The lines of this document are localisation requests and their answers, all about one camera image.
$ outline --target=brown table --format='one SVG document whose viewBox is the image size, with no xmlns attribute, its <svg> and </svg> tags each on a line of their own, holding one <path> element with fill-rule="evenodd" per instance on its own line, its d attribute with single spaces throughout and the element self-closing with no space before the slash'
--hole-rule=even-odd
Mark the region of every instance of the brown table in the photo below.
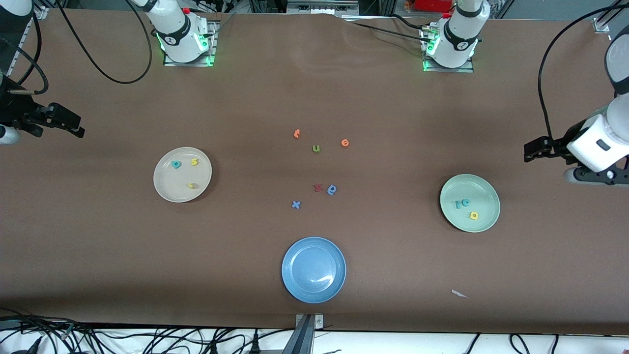
<svg viewBox="0 0 629 354">
<path fill-rule="evenodd" d="M 69 16 L 106 72 L 142 71 L 132 13 Z M 626 334 L 627 192 L 568 184 L 559 160 L 522 159 L 544 133 L 537 70 L 564 25 L 489 21 L 476 72 L 447 74 L 423 72 L 412 40 L 332 16 L 239 14 L 213 68 L 163 67 L 153 48 L 146 78 L 122 86 L 51 11 L 40 58 L 50 91 L 36 100 L 75 111 L 87 133 L 48 129 L 2 147 L 0 301 L 80 321 L 281 328 L 322 312 L 335 329 Z M 556 135 L 612 98 L 608 44 L 583 23 L 552 52 Z M 36 73 L 26 83 L 40 85 Z M 152 175 L 180 146 L 206 152 L 214 176 L 176 204 Z M 440 211 L 441 186 L 459 173 L 499 193 L 487 232 L 458 231 Z M 280 274 L 288 247 L 313 235 L 348 265 L 321 305 L 292 298 Z"/>
</svg>

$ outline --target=paper scrap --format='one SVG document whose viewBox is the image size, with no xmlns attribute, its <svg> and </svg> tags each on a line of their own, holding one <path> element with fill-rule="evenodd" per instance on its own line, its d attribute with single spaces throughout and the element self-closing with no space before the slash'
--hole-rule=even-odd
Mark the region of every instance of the paper scrap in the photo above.
<svg viewBox="0 0 629 354">
<path fill-rule="evenodd" d="M 458 297 L 465 297 L 466 299 L 469 299 L 469 297 L 467 297 L 467 296 L 465 296 L 465 295 L 461 294 L 460 292 L 458 292 L 458 291 L 456 291 L 456 290 L 454 290 L 454 289 L 452 289 L 452 293 L 453 293 L 454 295 L 458 296 Z"/>
</svg>

